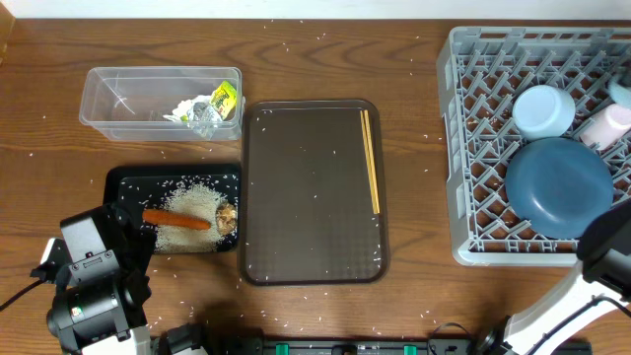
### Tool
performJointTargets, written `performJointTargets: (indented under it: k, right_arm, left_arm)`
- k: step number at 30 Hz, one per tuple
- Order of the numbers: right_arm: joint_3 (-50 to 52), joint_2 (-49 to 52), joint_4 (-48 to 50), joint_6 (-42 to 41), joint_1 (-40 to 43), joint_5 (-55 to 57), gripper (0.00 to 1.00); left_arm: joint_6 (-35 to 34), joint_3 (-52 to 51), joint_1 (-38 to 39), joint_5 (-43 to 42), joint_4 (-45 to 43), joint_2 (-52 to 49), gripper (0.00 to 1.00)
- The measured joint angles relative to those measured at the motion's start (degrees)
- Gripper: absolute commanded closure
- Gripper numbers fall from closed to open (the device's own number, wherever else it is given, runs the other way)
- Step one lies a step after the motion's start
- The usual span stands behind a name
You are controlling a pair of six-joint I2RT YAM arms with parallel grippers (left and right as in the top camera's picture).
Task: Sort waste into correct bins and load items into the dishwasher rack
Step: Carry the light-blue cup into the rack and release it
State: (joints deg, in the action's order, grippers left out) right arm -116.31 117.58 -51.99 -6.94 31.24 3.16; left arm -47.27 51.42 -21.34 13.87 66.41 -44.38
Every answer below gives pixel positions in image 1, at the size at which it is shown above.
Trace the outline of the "white napkin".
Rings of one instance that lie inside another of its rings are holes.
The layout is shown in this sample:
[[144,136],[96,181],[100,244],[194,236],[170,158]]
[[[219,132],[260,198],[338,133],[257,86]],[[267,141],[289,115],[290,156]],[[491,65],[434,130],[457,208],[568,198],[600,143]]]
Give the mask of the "white napkin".
[[211,137],[223,121],[221,114],[211,105],[210,96],[197,96],[182,101],[170,114],[164,114],[163,118],[183,123],[204,138]]

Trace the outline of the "wooden chopstick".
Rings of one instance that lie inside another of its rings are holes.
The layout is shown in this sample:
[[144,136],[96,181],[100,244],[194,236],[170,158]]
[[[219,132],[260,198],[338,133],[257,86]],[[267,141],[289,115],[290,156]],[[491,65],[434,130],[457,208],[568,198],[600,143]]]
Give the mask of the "wooden chopstick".
[[362,126],[363,144],[364,144],[364,151],[365,151],[365,159],[366,159],[372,208],[373,208],[374,214],[379,214],[380,206],[379,206],[378,189],[376,187],[376,173],[375,173],[375,168],[374,168],[372,138],[370,134],[368,112],[366,110],[360,111],[360,119],[361,119],[361,126]]
[[380,207],[380,199],[379,199],[379,188],[377,183],[377,173],[375,167],[375,156],[374,156],[374,148],[373,148],[373,140],[372,140],[372,132],[371,132],[371,122],[369,112],[365,109],[362,112],[363,123],[364,123],[364,135],[365,135],[365,153],[367,166],[369,171],[369,183],[371,186],[371,198],[373,203],[374,213],[379,215],[381,213]]

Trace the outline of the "light blue cup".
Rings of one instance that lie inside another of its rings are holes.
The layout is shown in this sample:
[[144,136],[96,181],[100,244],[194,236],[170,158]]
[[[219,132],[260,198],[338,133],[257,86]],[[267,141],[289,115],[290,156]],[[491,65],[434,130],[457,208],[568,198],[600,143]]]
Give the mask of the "light blue cup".
[[608,84],[607,91],[612,101],[622,107],[631,108],[630,75],[616,74]]

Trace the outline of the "pale pink cup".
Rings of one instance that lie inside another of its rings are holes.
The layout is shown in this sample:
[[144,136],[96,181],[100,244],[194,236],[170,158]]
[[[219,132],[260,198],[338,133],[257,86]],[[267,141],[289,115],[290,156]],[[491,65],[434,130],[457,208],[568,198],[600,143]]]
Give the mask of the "pale pink cup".
[[612,104],[592,117],[593,123],[580,135],[587,146],[596,145],[603,151],[622,138],[630,130],[630,109]]

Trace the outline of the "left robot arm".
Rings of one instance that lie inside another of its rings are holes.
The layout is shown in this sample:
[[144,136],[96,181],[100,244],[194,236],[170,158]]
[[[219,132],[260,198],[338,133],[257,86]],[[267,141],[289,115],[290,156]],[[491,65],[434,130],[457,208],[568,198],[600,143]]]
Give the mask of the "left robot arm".
[[147,268],[156,236],[134,227],[127,209],[107,203],[60,222],[31,277],[55,286],[46,314],[49,332],[66,354],[110,339],[122,343],[145,326]]

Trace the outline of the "orange carrot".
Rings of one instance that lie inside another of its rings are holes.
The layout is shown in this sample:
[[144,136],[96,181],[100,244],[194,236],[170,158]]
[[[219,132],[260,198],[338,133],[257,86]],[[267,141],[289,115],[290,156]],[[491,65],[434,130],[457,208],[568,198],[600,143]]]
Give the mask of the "orange carrot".
[[205,220],[175,212],[146,209],[142,213],[145,222],[158,226],[182,227],[191,230],[209,230],[211,224]]

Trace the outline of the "dark blue plate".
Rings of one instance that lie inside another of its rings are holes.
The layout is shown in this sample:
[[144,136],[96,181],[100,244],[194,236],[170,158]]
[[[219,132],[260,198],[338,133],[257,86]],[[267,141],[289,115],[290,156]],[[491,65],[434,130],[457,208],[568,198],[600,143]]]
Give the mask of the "dark blue plate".
[[613,203],[612,175],[605,162],[583,144],[546,138],[520,149],[505,176],[514,213],[537,233],[552,239],[581,237]]

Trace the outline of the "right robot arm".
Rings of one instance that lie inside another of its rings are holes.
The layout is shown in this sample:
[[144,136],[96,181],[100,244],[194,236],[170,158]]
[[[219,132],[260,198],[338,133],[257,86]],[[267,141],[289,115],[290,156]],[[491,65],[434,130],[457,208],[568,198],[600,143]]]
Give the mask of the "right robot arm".
[[549,355],[614,310],[630,314],[630,203],[596,218],[580,237],[566,277],[526,310],[509,316],[477,354]]

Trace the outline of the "light blue rice bowl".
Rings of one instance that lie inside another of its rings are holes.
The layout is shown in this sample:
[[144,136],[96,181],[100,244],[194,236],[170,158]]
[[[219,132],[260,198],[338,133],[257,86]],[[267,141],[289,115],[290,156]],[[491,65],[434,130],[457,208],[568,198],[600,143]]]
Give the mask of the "light blue rice bowl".
[[576,104],[559,88],[537,85],[521,93],[512,115],[520,134],[527,141],[560,137],[571,126]]

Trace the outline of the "green foil snack wrapper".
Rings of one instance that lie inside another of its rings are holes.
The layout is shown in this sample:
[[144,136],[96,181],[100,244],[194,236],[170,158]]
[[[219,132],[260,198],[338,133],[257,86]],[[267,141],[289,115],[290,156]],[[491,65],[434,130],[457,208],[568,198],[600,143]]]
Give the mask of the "green foil snack wrapper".
[[221,114],[223,121],[226,120],[229,113],[237,104],[237,91],[235,87],[228,81],[223,81],[209,96],[211,97],[211,105]]

